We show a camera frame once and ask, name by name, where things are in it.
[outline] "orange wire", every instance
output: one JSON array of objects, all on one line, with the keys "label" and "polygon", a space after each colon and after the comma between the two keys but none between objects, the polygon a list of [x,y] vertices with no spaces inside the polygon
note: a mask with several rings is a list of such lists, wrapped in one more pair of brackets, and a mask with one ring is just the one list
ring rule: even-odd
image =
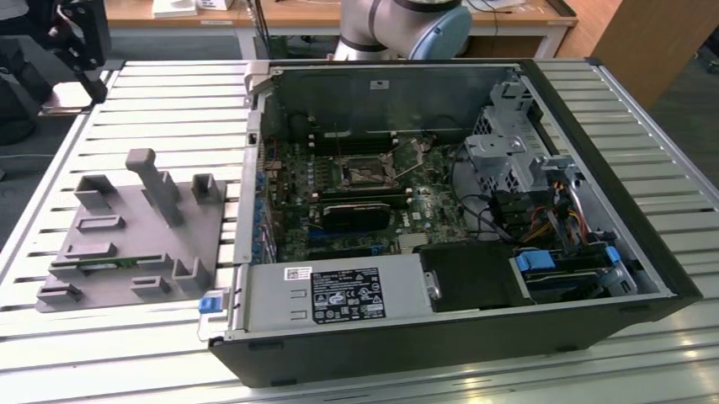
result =
[{"label": "orange wire", "polygon": [[540,210],[544,210],[544,209],[546,209],[544,206],[538,206],[534,209],[533,213],[530,214],[530,227],[529,227],[529,230],[533,230],[533,228],[534,228],[534,219],[537,218],[537,213],[538,213]]}]

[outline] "wooden desk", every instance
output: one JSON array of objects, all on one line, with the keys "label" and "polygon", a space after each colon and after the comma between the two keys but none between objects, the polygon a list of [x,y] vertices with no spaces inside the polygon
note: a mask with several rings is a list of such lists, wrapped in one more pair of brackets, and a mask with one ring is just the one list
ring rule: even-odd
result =
[{"label": "wooden desk", "polygon": [[[526,48],[529,44],[530,49],[524,50],[521,56],[533,54],[536,57],[553,57],[566,28],[576,24],[576,18],[560,17],[545,0],[529,0],[528,5],[514,9],[512,14],[496,14],[497,30],[493,14],[472,13],[469,35],[493,37],[496,34],[492,49],[504,50],[509,46]],[[233,35],[242,58],[257,57],[253,46],[256,33],[242,0],[234,0],[228,11],[198,10],[195,16],[167,19],[153,19],[151,0],[106,0],[105,7],[113,36]],[[338,35],[338,2],[284,0],[276,3],[262,0],[262,8],[272,35]],[[477,48],[486,46],[478,43]],[[497,52],[492,56],[520,55]]]},{"label": "wooden desk", "polygon": [[230,26],[238,19],[241,1],[226,11],[197,10],[197,15],[153,19],[151,0],[105,0],[103,9],[110,28],[186,28]]}]

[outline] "warning label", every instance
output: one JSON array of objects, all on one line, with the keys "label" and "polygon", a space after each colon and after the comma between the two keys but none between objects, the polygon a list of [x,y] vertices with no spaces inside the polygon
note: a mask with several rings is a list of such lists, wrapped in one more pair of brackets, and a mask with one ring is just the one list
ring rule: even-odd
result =
[{"label": "warning label", "polygon": [[314,323],[356,322],[385,317],[377,268],[314,272],[310,277]]}]

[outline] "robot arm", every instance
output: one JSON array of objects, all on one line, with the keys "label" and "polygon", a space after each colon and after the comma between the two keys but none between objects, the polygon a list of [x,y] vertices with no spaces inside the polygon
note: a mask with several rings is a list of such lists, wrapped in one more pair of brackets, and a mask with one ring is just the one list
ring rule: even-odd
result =
[{"label": "robot arm", "polygon": [[469,34],[460,0],[341,0],[333,59],[450,59]]},{"label": "robot arm", "polygon": [[[103,101],[106,87],[85,74],[103,65],[110,48],[102,0],[0,0],[0,37],[3,35],[27,35],[73,71],[93,102]],[[0,49],[0,67],[23,87],[31,85],[19,79],[26,78],[27,66],[15,46]]]}]

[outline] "yellow wire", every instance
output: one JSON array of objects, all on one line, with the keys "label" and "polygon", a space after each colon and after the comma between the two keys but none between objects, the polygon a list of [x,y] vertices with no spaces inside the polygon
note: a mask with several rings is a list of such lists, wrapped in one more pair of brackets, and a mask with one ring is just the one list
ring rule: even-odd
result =
[{"label": "yellow wire", "polygon": [[530,240],[532,238],[536,238],[538,236],[541,236],[541,234],[544,232],[546,232],[549,229],[552,228],[552,224],[550,223],[544,223],[544,225],[541,227],[537,228],[537,230],[530,233],[524,239],[522,239],[522,242],[526,242],[528,240]]}]

